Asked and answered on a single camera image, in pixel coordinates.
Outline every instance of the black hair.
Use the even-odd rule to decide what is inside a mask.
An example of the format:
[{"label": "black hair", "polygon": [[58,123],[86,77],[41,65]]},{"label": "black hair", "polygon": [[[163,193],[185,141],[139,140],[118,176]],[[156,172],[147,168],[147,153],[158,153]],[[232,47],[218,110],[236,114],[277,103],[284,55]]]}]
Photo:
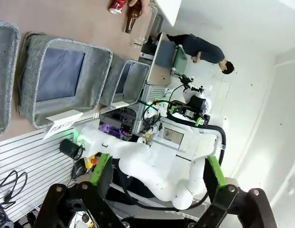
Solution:
[{"label": "black hair", "polygon": [[227,66],[227,70],[222,71],[225,75],[229,75],[235,70],[234,65],[231,62],[227,61],[225,65]]}]

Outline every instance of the gray fabric basket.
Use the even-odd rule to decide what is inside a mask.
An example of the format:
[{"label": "gray fabric basket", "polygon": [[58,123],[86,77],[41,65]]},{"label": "gray fabric basket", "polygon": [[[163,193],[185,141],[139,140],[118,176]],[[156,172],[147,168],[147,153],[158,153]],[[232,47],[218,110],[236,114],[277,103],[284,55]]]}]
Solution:
[{"label": "gray fabric basket", "polygon": [[[39,77],[48,48],[83,52],[85,57],[75,96],[37,102]],[[22,61],[19,112],[36,128],[52,125],[45,119],[49,116],[73,109],[83,113],[96,109],[113,58],[112,52],[105,48],[34,33],[27,37],[21,56],[25,61]]]},{"label": "gray fabric basket", "polygon": [[0,22],[0,135],[10,124],[15,67],[19,51],[20,31]]},{"label": "gray fabric basket", "polygon": [[136,103],[149,70],[148,64],[114,54],[100,103],[112,109],[115,109],[115,104],[119,104],[119,102],[125,102],[128,105]]}]

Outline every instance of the brown tabletop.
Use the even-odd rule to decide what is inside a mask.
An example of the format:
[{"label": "brown tabletop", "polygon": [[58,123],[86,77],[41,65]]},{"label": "brown tabletop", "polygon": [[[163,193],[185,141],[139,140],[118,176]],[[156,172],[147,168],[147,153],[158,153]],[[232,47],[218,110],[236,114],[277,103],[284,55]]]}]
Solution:
[{"label": "brown tabletop", "polygon": [[[0,21],[18,26],[22,36],[30,31],[43,32],[105,47],[138,60],[141,50],[132,41],[137,31],[124,32],[127,7],[121,15],[115,15],[107,10],[110,3],[111,0],[0,0]],[[136,22],[140,36],[146,33],[150,19],[151,15]],[[11,124],[0,141],[34,130],[13,104]]]}]

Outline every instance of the dark t-shirt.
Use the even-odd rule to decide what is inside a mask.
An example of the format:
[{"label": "dark t-shirt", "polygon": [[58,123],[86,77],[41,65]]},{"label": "dark t-shirt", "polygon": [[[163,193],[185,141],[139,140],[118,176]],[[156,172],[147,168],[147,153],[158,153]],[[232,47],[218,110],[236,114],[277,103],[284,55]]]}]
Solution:
[{"label": "dark t-shirt", "polygon": [[222,50],[207,42],[204,39],[194,36],[193,34],[188,35],[182,42],[183,49],[186,54],[190,56],[197,56],[198,52],[201,51],[201,60],[208,61],[210,63],[219,63],[225,57]]}]

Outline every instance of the person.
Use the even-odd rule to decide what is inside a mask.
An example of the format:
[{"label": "person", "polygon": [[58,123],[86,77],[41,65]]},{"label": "person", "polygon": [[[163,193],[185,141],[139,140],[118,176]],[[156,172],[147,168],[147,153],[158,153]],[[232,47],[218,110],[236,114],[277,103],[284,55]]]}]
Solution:
[{"label": "person", "polygon": [[186,54],[191,56],[193,63],[198,63],[201,60],[218,64],[222,73],[228,75],[234,71],[234,66],[231,62],[225,59],[222,50],[206,40],[196,37],[193,34],[170,36],[167,35],[170,41],[176,45],[182,45]]},{"label": "person", "polygon": [[129,6],[134,6],[137,1],[142,2],[142,16],[145,16],[148,14],[148,4],[150,3],[150,0],[131,0],[129,3]]}]

